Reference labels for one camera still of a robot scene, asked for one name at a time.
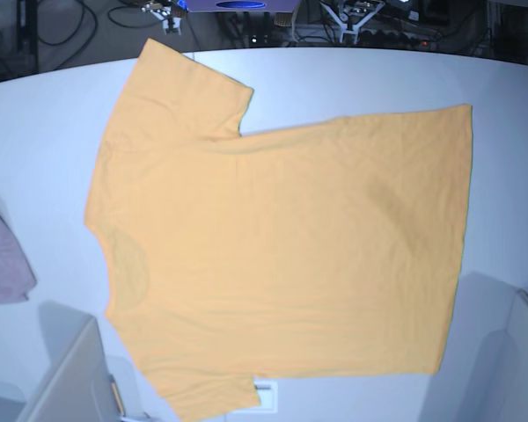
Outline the blue purple base device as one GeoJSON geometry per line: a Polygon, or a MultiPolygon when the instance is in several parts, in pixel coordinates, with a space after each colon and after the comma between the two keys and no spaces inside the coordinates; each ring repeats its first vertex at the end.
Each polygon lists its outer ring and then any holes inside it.
{"type": "Polygon", "coordinates": [[[179,4],[190,12],[293,12],[300,0],[185,0],[179,4]]]}

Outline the black power strip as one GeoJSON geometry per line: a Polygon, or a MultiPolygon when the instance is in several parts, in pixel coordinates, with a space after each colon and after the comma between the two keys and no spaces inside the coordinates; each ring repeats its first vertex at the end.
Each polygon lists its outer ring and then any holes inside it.
{"type": "Polygon", "coordinates": [[[362,27],[358,34],[343,35],[340,43],[360,48],[430,51],[434,41],[418,33],[362,27]]]}

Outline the orange pencil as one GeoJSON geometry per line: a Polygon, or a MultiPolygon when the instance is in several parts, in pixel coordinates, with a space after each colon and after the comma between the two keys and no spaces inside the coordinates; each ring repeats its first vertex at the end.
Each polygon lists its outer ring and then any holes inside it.
{"type": "Polygon", "coordinates": [[[111,391],[112,391],[112,393],[114,395],[114,400],[116,402],[118,412],[120,413],[121,417],[124,417],[126,415],[125,407],[124,407],[124,404],[122,402],[121,394],[120,394],[120,391],[118,389],[116,381],[110,381],[110,387],[111,387],[111,391]]]}

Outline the orange T-shirt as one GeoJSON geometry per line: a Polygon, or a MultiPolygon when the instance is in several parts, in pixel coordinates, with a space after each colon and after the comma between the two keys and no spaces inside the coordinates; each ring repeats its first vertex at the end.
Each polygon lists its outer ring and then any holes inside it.
{"type": "Polygon", "coordinates": [[[451,323],[472,108],[243,136],[252,95],[148,40],[84,213],[106,319],[183,421],[257,405],[255,378],[434,374],[451,323]]]}

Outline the grey partition panel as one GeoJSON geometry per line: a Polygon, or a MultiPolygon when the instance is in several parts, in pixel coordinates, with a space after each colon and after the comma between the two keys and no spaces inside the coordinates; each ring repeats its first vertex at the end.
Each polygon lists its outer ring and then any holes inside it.
{"type": "Polygon", "coordinates": [[[482,273],[460,278],[421,421],[528,421],[528,292],[482,273]]]}
{"type": "Polygon", "coordinates": [[[119,421],[95,316],[57,302],[38,308],[50,366],[18,416],[19,421],[119,421]]]}

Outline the grey partition panel right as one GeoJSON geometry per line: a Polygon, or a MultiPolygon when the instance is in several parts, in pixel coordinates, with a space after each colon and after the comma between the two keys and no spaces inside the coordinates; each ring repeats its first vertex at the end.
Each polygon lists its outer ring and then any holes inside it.
{"type": "Polygon", "coordinates": [[[460,278],[421,421],[528,421],[528,292],[482,273],[460,278]]]}

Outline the pink folded cloth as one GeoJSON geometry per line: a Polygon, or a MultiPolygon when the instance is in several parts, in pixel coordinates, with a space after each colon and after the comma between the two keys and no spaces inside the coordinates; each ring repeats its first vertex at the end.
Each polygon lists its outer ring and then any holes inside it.
{"type": "Polygon", "coordinates": [[[18,239],[0,215],[0,304],[28,301],[28,293],[36,285],[18,239]]]}

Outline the grey partition panel left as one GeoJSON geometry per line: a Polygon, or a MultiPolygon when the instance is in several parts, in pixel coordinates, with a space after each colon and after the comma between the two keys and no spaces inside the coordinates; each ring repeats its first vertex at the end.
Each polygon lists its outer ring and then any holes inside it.
{"type": "Polygon", "coordinates": [[[18,416],[19,421],[119,421],[95,316],[57,302],[38,308],[50,366],[18,416]]]}

